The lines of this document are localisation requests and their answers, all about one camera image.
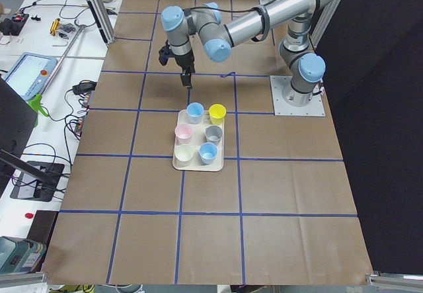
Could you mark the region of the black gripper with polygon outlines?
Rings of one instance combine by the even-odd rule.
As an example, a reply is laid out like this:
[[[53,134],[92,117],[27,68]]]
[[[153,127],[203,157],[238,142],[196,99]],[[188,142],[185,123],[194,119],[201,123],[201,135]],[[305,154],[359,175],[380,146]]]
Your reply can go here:
[[[183,55],[176,55],[175,57],[176,64],[181,67],[182,73],[180,74],[180,79],[182,85],[187,89],[192,88],[192,73],[195,72],[194,67],[194,53],[190,50],[188,53]]]

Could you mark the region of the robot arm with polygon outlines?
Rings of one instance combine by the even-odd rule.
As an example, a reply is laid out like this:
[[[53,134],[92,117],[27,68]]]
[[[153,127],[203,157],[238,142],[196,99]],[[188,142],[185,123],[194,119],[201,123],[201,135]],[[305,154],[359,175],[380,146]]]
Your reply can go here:
[[[272,0],[243,10],[241,17],[227,24],[222,23],[223,11],[216,3],[187,9],[169,6],[161,13],[167,41],[159,50],[159,62],[166,65],[173,58],[182,69],[182,84],[190,89],[191,76],[195,72],[191,36],[199,36],[210,60],[224,62],[235,46],[247,40],[261,42],[270,30],[284,22],[289,22],[289,30],[282,45],[291,53],[303,53],[309,47],[308,32],[313,13],[331,1]]]

